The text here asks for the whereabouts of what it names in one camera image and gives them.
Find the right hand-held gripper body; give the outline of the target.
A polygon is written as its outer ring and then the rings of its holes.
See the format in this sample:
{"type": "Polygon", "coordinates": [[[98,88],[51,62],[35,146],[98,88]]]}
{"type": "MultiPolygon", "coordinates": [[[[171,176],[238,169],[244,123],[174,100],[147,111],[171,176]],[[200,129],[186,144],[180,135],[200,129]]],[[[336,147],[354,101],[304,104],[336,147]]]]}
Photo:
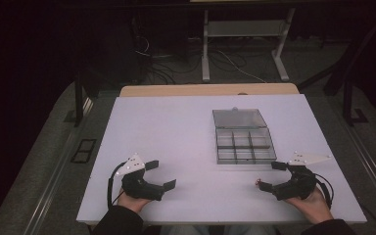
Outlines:
{"type": "Polygon", "coordinates": [[[317,155],[311,153],[295,152],[290,160],[286,162],[288,165],[286,170],[291,172],[291,178],[278,185],[272,186],[272,194],[278,201],[290,198],[300,197],[306,199],[319,185],[324,193],[326,201],[331,200],[326,185],[316,178],[316,174],[307,168],[308,165],[318,164],[331,159],[328,155],[317,155]]]}

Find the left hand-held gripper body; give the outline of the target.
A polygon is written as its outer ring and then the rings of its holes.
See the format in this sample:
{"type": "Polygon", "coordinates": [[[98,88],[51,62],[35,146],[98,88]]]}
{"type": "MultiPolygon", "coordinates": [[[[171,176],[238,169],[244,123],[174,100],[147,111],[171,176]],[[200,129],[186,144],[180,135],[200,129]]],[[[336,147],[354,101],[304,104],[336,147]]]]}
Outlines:
{"type": "Polygon", "coordinates": [[[145,162],[138,154],[134,154],[118,167],[116,175],[121,176],[121,188],[128,196],[160,201],[165,193],[164,187],[147,182],[144,179],[146,171],[145,162]]]}

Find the person's left hand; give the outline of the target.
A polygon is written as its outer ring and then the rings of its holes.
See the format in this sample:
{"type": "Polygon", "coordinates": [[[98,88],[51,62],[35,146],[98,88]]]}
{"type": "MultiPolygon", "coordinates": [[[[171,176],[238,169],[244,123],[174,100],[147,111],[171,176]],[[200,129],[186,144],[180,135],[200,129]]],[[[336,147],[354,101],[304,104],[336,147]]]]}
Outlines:
{"type": "Polygon", "coordinates": [[[150,203],[147,199],[135,199],[128,196],[123,190],[119,191],[117,205],[125,207],[133,212],[140,213],[143,208],[150,203]]]}

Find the person's right hand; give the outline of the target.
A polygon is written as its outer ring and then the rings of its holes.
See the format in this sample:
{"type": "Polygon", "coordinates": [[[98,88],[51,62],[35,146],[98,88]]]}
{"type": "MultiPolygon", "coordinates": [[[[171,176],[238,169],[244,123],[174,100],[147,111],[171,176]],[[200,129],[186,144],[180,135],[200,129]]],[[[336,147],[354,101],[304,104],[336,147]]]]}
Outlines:
{"type": "Polygon", "coordinates": [[[322,192],[315,188],[306,198],[290,198],[286,203],[294,206],[312,224],[318,224],[333,219],[322,192]]]}

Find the clear plastic compartment box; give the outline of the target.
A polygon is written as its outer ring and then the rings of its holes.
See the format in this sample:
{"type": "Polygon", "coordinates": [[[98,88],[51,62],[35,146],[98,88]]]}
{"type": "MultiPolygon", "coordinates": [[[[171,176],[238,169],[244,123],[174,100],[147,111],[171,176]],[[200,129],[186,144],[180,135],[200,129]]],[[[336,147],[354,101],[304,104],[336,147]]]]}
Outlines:
{"type": "Polygon", "coordinates": [[[270,130],[258,109],[213,110],[219,165],[265,165],[277,160],[270,130]]]}

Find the black metal stand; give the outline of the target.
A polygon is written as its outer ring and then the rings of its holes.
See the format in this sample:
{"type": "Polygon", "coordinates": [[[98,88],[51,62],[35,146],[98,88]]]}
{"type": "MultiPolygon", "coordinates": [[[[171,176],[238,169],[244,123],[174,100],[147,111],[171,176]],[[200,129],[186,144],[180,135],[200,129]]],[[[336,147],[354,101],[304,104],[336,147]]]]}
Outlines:
{"type": "Polygon", "coordinates": [[[328,74],[323,91],[334,96],[343,88],[343,117],[347,124],[366,122],[365,115],[352,107],[353,89],[363,91],[376,109],[376,22],[350,44],[337,63],[300,83],[298,89],[303,91],[328,74]]]}
{"type": "Polygon", "coordinates": [[[83,80],[82,76],[78,73],[74,77],[75,127],[79,127],[84,119],[88,99],[89,97],[85,89],[85,81],[83,80]]]}

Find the white metal stand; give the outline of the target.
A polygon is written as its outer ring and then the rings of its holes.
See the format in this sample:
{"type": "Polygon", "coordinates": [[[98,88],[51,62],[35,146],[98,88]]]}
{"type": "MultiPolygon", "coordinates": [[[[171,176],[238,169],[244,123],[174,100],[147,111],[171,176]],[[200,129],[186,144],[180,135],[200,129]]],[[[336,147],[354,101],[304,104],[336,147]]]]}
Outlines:
{"type": "Polygon", "coordinates": [[[258,21],[211,21],[209,11],[204,11],[203,25],[203,53],[202,53],[202,79],[203,82],[211,81],[209,61],[209,39],[216,37],[268,37],[277,36],[277,47],[271,51],[272,60],[277,68],[282,81],[289,81],[290,77],[283,65],[281,55],[295,15],[295,8],[288,10],[284,20],[258,20],[258,21]]]}

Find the black rectangular floor frame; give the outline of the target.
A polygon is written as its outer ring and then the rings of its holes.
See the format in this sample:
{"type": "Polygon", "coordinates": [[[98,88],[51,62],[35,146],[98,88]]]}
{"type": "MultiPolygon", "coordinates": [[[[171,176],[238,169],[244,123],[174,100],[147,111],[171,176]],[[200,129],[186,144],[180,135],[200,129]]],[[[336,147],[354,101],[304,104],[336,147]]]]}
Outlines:
{"type": "Polygon", "coordinates": [[[96,142],[96,139],[82,139],[70,161],[74,164],[88,163],[95,148],[96,142]]]}

